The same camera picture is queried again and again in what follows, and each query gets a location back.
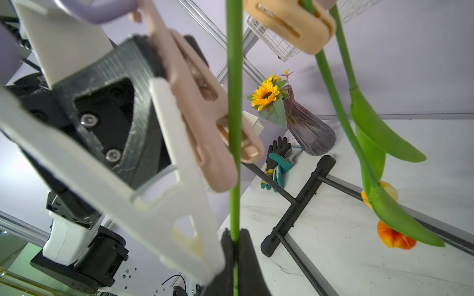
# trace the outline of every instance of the black metal rod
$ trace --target black metal rod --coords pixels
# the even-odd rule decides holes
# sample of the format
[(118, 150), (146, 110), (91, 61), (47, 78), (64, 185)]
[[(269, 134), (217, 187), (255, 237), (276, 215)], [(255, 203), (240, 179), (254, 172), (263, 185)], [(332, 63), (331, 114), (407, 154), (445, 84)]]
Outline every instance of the black metal rod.
[(30, 61), (30, 60), (28, 60), (24, 57), (20, 57), (20, 59), (21, 59), (22, 62), (24, 62), (25, 64), (27, 64), (31, 68), (35, 69), (38, 72), (43, 73), (43, 71), (41, 70), (41, 68), (37, 64), (33, 63), (32, 61)]
[(272, 180), (272, 178), (268, 177), (264, 172), (262, 172), (261, 169), (259, 169), (254, 163), (242, 163), (247, 167), (249, 170), (254, 172), (255, 175), (259, 176), (262, 178), (263, 181), (265, 181), (268, 185), (270, 185), (273, 189), (276, 190), (276, 192), (280, 193), (284, 198), (286, 198), (289, 202), (292, 204), (296, 204), (296, 199), (291, 196), (288, 192), (286, 192), (285, 189), (281, 188), (280, 185), (278, 185), (275, 181)]
[(323, 181), (324, 183), (328, 184), (329, 186), (332, 186), (334, 188), (336, 188), (337, 190), (340, 190), (354, 198), (357, 198), (358, 200), (360, 201), (364, 201), (362, 199), (362, 196), (360, 195), (360, 192), (357, 192), (355, 190), (352, 190), (351, 188), (347, 188), (346, 186), (343, 186), (339, 183), (336, 183), (334, 182), (333, 180), (329, 180), (328, 178), (326, 177), (322, 177), (322, 176), (318, 176), (318, 179)]
[(280, 233), (277, 233), (278, 239), (282, 242), (283, 246), (285, 246), (286, 250), (290, 255), (292, 256), (293, 260), (295, 260), (296, 264), (298, 267), (301, 269), (303, 274), (306, 276), (308, 281), (310, 281), (311, 285), (313, 288), (316, 290), (316, 292), (321, 295), (321, 296), (328, 296), (324, 288), (321, 286), (321, 284), (318, 282), (318, 280), (313, 276), (311, 271), (306, 267), (304, 262), (301, 260), (301, 258), (296, 254), (296, 252), (293, 250), (293, 248), (290, 246), (290, 244), (286, 241), (286, 239), (281, 235)]
[[(328, 178), (318, 176), (318, 179), (321, 180), (322, 182), (328, 184), (329, 186), (332, 186), (336, 188), (337, 190), (340, 190), (360, 201), (363, 201), (362, 196), (360, 195), (359, 192), (352, 190), (350, 188), (347, 188), (344, 185), (341, 185), (337, 182), (334, 182), (332, 180), (329, 180)], [(433, 226), (425, 221), (419, 220), (415, 218), (416, 221), (418, 221), (421, 225), (426, 227), (428, 230), (436, 233), (445, 243), (465, 252), (468, 253), (471, 256), (474, 256), (474, 243), (468, 242), (458, 236), (455, 236), (454, 234), (451, 234), (447, 231), (444, 231), (442, 229), (437, 228), (436, 226)]]

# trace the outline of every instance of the black cable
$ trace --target black cable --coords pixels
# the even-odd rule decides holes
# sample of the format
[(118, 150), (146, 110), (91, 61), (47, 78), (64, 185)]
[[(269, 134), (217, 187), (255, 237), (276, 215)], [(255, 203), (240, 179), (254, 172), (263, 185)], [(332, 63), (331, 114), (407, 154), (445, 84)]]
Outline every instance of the black cable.
[(7, 16), (0, 16), (0, 22), (5, 23), (19, 23), (20, 19), (16, 17), (7, 17)]
[[(3, 19), (8, 19), (8, 18), (10, 18), (10, 17), (0, 17), (0, 19), (2, 19), (2, 20), (3, 20)], [(30, 44), (30, 42), (29, 42), (28, 40), (26, 40), (26, 39), (21, 38), (20, 29), (17, 28), (17, 27), (14, 27), (14, 26), (12, 26), (12, 25), (7, 24), (6, 22), (8, 22), (8, 21), (2, 21), (1, 24), (2, 24), (8, 31), (10, 31), (10, 33), (11, 33), (11, 34), (13, 35), (13, 37), (15, 38), (16, 42), (17, 42), (20, 46), (22, 46), (22, 47), (24, 47), (24, 48), (26, 48), (26, 49), (28, 49), (28, 50), (33, 51), (33, 50), (31, 49), (31, 44)]]
[(21, 61), (24, 62), (25, 64), (27, 64), (28, 66), (30, 66), (31, 68), (35, 69), (36, 71), (38, 72), (41, 72), (43, 73), (43, 71), (41, 71), (41, 68), (40, 66), (38, 66), (37, 64), (35, 64), (34, 62), (28, 60), (27, 58), (24, 58), (24, 57), (20, 57)]
[(174, 277), (181, 277), (182, 278), (182, 281), (184, 282), (184, 290), (185, 291), (188, 291), (188, 289), (186, 289), (186, 280), (182, 277), (182, 275), (180, 274), (175, 274), (174, 276), (170, 276), (166, 281), (164, 281), (161, 285), (164, 285), (167, 281), (171, 280), (172, 278)]

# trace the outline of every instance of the gardening glove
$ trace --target gardening glove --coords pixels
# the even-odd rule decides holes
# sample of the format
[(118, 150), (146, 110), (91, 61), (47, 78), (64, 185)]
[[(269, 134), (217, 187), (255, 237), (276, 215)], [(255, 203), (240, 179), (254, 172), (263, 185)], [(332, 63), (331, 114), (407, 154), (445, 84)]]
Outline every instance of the gardening glove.
[(281, 187), (284, 188), (284, 174), (288, 172), (294, 166), (294, 160), (303, 149), (298, 144), (295, 138), (290, 138), (289, 144), (292, 145), (290, 149), (283, 157), (277, 153), (270, 153), (270, 159), (277, 162), (277, 166), (273, 172), (273, 179)]
[[(271, 153), (275, 153), (280, 156), (284, 156), (290, 149), (292, 145), (291, 143), (288, 143), (288, 140), (286, 137), (282, 139), (282, 137), (278, 137), (277, 141), (273, 141), (273, 145), (268, 146), (268, 153), (267, 153), (267, 159), (266, 159), (266, 167), (265, 167), (265, 174), (273, 179), (273, 174), (275, 171), (275, 168), (277, 166), (277, 162), (274, 161), (273, 159), (270, 158)], [(260, 183), (261, 188), (266, 188), (267, 190), (270, 190), (270, 185), (268, 185), (265, 181), (262, 180)]]

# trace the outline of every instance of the green leaf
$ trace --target green leaf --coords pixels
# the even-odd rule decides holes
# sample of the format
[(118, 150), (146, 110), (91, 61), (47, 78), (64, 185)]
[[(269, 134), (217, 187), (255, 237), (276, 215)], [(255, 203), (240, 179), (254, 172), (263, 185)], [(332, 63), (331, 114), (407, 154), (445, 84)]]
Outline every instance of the green leaf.
[(383, 189), (382, 184), (370, 189), (368, 200), (380, 220), (395, 231), (428, 245), (437, 247), (445, 246), (439, 236), (423, 227), (418, 221), (405, 212)]
[(279, 83), (277, 83), (276, 86), (278, 87), (278, 90), (281, 90), (287, 83), (288, 83), (288, 80), (282, 80)]
[(426, 156), (391, 130), (372, 109), (359, 88), (350, 91), (351, 116), (367, 137), (383, 151), (404, 161), (421, 162)]
[[(355, 125), (355, 136), (357, 137), (358, 142), (360, 143), (362, 150), (367, 155), (367, 158), (374, 169), (374, 173), (377, 179), (380, 181), (382, 179), (383, 168), (385, 166), (385, 156), (386, 153), (381, 150), (377, 145), (375, 145), (364, 132), (359, 128), (358, 125)], [(367, 175), (361, 166), (362, 171), (362, 183), (364, 185), (364, 191), (367, 196), (370, 193), (370, 182), (367, 178)]]
[(286, 113), (283, 100), (278, 99), (271, 104), (266, 105), (258, 112), (261, 118), (270, 121), (271, 123), (286, 128)]

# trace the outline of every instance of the green stem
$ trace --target green stem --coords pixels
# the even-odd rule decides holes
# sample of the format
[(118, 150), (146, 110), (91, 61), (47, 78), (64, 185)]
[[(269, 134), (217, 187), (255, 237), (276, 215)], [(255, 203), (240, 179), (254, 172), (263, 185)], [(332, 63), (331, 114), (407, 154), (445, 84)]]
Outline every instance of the green stem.
[(331, 96), (332, 104), (334, 105), (334, 109), (336, 110), (337, 117), (341, 122), (342, 128), (349, 139), (349, 142), (352, 145), (355, 153), (357, 154), (359, 161), (364, 168), (367, 178), (369, 179), (370, 185), (372, 187), (376, 187), (379, 184), (379, 180), (375, 176), (374, 170), (370, 165), (370, 162), (362, 149), (359, 141), (352, 130), (352, 127), (347, 119), (346, 112), (344, 111), (344, 107), (342, 106), (341, 100), (339, 98), (339, 94), (337, 93), (336, 85), (334, 80), (332, 79), (331, 70), (329, 69), (329, 64), (326, 59), (326, 55), (324, 54), (324, 50), (321, 50), (318, 54), (316, 54), (316, 61), (318, 62), (319, 70), (321, 71), (321, 75), (323, 77), (324, 83), (328, 88), (329, 95)]
[[(230, 237), (240, 237), (240, 146), (242, 142), (242, 0), (227, 0), (227, 60), (229, 99), (229, 148), (237, 166), (237, 184), (230, 190)], [(238, 271), (234, 266), (234, 295), (238, 295)]]
[(354, 74), (354, 69), (352, 68), (351, 57), (349, 55), (346, 38), (344, 37), (344, 30), (342, 28), (341, 17), (339, 16), (337, 5), (334, 5), (334, 7), (329, 10), (329, 13), (337, 24), (336, 39), (337, 43), (339, 44), (342, 62), (344, 63), (344, 67), (346, 69), (347, 79), (349, 80), (349, 87), (351, 90), (355, 90), (357, 88), (356, 75)]

